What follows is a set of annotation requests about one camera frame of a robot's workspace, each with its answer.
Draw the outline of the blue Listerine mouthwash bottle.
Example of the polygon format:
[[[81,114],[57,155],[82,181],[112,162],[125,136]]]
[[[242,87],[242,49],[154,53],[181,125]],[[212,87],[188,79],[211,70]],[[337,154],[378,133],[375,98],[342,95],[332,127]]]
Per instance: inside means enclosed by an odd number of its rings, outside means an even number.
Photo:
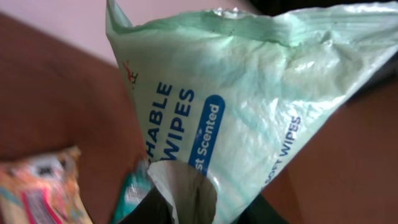
[[[147,174],[148,168],[149,164],[147,161],[140,161],[137,167],[128,173],[123,182],[111,224],[119,223],[133,212],[153,188],[152,181]]]

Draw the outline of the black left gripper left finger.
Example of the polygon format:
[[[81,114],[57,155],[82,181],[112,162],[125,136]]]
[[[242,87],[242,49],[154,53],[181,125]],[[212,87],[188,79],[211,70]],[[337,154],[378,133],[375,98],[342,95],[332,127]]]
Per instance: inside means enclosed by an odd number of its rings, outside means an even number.
[[[153,188],[140,204],[119,224],[173,224],[169,205],[157,188]]]

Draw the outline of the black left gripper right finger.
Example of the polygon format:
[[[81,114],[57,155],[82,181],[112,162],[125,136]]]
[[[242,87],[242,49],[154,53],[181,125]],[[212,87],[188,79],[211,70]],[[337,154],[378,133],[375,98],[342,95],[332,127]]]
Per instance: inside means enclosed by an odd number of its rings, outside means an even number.
[[[238,217],[238,224],[288,224],[259,194]]]

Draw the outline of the orange snack bag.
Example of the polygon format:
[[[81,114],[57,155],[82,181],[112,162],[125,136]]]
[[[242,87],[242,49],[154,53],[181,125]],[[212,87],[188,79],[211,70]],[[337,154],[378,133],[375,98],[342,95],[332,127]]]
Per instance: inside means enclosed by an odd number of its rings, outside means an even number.
[[[92,224],[78,186],[81,152],[59,152],[1,162],[1,223]]]

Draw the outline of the green wet wipes pack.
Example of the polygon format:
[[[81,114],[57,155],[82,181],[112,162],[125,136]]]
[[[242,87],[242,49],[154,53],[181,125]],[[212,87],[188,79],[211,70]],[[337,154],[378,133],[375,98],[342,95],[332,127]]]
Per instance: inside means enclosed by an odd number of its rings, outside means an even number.
[[[397,52],[397,3],[185,12],[106,35],[175,223],[232,223]]]

